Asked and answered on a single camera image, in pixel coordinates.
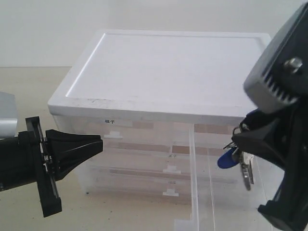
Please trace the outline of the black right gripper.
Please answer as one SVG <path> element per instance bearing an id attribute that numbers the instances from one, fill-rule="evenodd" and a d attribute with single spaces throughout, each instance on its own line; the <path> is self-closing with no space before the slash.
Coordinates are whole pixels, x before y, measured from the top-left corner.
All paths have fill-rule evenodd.
<path id="1" fill-rule="evenodd" d="M 308 224 L 308 101 L 292 111 L 288 146 L 282 144 L 279 120 L 255 130 L 237 133 L 232 141 L 239 150 L 260 157 L 279 168 L 284 177 L 272 200 L 258 212 L 282 231 L 303 231 Z"/>

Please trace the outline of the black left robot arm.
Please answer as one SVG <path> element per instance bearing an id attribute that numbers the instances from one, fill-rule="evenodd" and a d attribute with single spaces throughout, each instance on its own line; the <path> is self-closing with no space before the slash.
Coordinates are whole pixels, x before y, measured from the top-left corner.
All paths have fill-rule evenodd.
<path id="1" fill-rule="evenodd" d="M 42 131 L 38 116 L 26 118 L 26 131 L 0 141 L 0 189 L 35 182 L 44 217 L 60 213 L 56 182 L 103 151 L 99 135 L 77 135 L 54 129 Z"/>

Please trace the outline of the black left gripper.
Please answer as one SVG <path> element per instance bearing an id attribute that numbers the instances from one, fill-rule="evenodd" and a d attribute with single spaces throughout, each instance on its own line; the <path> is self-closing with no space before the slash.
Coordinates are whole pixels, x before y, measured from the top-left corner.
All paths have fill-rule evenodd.
<path id="1" fill-rule="evenodd" d="M 18 185 L 36 183 L 43 217 L 62 211 L 51 158 L 47 152 L 38 116 L 28 117 L 26 131 L 18 133 Z M 74 168 L 103 151 L 100 135 L 77 135 L 47 130 L 46 138 L 56 156 L 56 180 L 62 180 Z"/>

